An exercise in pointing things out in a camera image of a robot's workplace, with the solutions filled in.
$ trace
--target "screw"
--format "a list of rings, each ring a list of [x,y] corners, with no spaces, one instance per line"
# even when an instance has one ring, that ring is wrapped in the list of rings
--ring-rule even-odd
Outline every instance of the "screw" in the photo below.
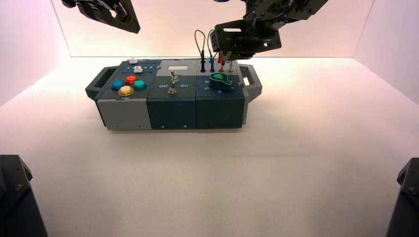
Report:
[[[14,186],[14,191],[15,191],[15,192],[18,192],[18,191],[22,190],[22,188],[23,188],[23,185],[18,184],[18,185],[16,185],[16,186]]]
[[[410,187],[409,188],[409,191],[410,191],[410,193],[411,194],[413,194],[413,195],[415,195],[415,196],[417,196],[418,195],[418,191],[416,190],[416,188],[414,188],[414,187]]]

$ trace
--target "push button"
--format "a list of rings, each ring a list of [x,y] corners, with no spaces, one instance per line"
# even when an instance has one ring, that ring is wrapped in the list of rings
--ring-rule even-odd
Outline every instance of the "push button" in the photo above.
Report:
[[[133,85],[136,80],[137,80],[136,76],[129,76],[126,78],[125,85]]]
[[[146,88],[145,82],[138,80],[134,82],[134,90],[144,90]]]
[[[123,86],[124,86],[124,82],[121,80],[117,80],[112,84],[112,90],[118,91]]]
[[[129,85],[125,85],[125,86],[121,87],[118,91],[118,94],[120,96],[130,96],[133,93],[134,93],[134,89]]]

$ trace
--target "gray panel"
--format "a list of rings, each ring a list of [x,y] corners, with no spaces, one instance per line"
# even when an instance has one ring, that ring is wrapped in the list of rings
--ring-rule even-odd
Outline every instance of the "gray panel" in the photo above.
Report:
[[[109,130],[151,129],[146,99],[98,100],[97,106]]]
[[[198,59],[164,59],[160,63],[160,66],[159,66],[160,69],[157,71],[156,76],[158,77],[170,76],[170,71],[168,70],[170,66],[188,66],[187,70],[173,70],[175,75],[196,76],[198,62],[200,62]]]

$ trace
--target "red button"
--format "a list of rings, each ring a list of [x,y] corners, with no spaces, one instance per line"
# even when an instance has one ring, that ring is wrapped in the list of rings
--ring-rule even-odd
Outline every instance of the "red button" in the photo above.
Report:
[[[137,80],[136,76],[129,76],[126,78],[125,85],[133,85],[136,80]]]

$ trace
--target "white backdrop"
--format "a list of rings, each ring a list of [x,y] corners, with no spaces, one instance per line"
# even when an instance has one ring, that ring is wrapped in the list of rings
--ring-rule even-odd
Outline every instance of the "white backdrop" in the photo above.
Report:
[[[241,19],[239,0],[132,0],[138,35],[89,20],[52,0],[72,56],[196,56],[195,29]],[[329,0],[308,21],[281,29],[283,48],[258,56],[352,57],[373,0]]]
[[[419,2],[376,0],[355,57],[419,103]]]
[[[2,8],[0,106],[70,56],[49,1],[2,1]]]

